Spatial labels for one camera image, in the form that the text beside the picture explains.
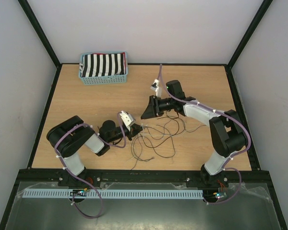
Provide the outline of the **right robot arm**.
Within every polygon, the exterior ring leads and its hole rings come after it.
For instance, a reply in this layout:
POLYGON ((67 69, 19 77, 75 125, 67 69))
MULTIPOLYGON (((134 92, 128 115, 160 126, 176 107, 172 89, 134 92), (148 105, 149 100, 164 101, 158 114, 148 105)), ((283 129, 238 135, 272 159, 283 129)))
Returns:
POLYGON ((178 80, 167 82, 166 90, 168 98, 161 99, 157 95, 149 97, 148 106, 141 119, 160 117, 165 111, 174 110, 209 127, 214 151, 201 167, 200 180, 203 185, 212 186, 225 165, 235 155, 240 154, 243 147, 246 147, 246 150, 249 148, 250 135, 241 124, 236 111, 215 110, 193 97, 186 97, 178 80))

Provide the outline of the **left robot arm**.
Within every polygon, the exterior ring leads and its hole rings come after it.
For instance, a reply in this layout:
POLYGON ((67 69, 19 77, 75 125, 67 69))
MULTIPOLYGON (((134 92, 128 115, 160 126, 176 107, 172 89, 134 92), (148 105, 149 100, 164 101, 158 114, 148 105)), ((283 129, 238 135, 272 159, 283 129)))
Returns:
POLYGON ((86 181, 85 166, 81 162, 78 150, 87 146, 97 156, 104 155, 111 146, 115 147, 121 140, 132 140, 143 127, 134 122, 131 114, 119 112, 121 126, 113 120, 106 120, 95 132, 77 115, 53 127, 47 133, 47 140, 54 148, 65 168, 70 170, 69 180, 74 185, 82 185, 86 181))

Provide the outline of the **light blue plastic basket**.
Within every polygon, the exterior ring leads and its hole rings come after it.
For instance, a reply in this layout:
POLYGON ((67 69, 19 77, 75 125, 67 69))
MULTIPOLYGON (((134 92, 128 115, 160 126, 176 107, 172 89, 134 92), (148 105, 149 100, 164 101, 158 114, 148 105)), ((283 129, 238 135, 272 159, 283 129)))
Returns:
POLYGON ((84 85, 126 83, 127 52, 94 52, 80 55, 78 78, 84 85))

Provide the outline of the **black white striped cloth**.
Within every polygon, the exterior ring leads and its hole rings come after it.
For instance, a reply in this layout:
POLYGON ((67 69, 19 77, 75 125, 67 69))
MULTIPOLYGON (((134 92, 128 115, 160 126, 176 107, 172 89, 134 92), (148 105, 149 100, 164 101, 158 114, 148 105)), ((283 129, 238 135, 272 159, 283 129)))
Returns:
POLYGON ((126 52, 82 54, 79 71, 80 78, 124 75, 127 73, 126 52))

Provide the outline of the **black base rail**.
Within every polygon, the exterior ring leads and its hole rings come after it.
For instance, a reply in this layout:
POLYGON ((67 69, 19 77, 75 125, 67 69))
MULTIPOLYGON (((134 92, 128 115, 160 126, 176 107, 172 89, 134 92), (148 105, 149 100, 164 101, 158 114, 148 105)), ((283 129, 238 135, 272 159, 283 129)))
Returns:
MULTIPOLYGON (((210 176, 208 182, 201 179, 200 171, 145 171, 145 170, 85 170, 79 177, 95 187, 101 183, 172 183, 186 184, 187 187, 213 188, 223 183, 238 183, 239 176, 234 170, 223 171, 210 176)), ((81 181, 60 169, 22 169, 16 182, 58 182, 60 186, 83 187, 81 181)))

